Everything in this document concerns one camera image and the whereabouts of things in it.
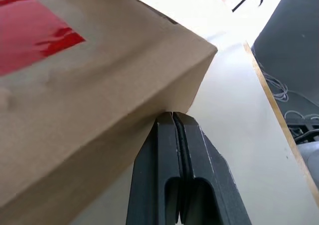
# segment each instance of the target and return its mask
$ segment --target red label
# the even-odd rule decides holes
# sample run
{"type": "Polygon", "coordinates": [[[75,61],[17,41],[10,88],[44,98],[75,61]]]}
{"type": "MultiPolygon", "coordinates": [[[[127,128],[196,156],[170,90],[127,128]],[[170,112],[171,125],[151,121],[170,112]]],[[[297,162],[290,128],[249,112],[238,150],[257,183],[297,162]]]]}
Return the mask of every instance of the red label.
{"type": "Polygon", "coordinates": [[[0,0],[0,76],[83,41],[37,0],[0,0]]]}

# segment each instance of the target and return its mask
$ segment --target cardboard box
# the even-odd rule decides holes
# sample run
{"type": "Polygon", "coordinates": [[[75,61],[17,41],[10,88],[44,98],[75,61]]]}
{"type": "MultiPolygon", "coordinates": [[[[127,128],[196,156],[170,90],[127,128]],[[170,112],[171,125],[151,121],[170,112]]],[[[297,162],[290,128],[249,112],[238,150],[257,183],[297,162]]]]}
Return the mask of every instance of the cardboard box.
{"type": "Polygon", "coordinates": [[[186,112],[216,48],[138,0],[36,0],[84,41],[0,77],[0,224],[68,224],[186,112]]]}

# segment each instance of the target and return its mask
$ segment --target brown cardboard box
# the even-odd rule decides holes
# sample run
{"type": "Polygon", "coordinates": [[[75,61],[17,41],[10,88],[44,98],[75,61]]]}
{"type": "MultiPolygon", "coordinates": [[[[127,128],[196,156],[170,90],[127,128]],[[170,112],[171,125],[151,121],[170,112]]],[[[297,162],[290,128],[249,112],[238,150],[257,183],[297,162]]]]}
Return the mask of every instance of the brown cardboard box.
{"type": "Polygon", "coordinates": [[[216,48],[138,0],[39,0],[79,43],[0,77],[0,224],[67,224],[186,112],[216,48]]]}

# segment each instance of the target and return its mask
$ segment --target white table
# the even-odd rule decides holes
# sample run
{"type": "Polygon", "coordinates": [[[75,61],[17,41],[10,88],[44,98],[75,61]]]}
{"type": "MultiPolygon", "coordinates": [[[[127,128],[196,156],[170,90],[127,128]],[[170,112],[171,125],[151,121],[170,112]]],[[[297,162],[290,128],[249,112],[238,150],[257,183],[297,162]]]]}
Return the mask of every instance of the white table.
{"type": "MultiPolygon", "coordinates": [[[[226,158],[254,225],[317,225],[319,194],[222,0],[142,0],[217,46],[189,115],[226,158]]],[[[73,225],[124,225],[132,167],[73,225]]]]}

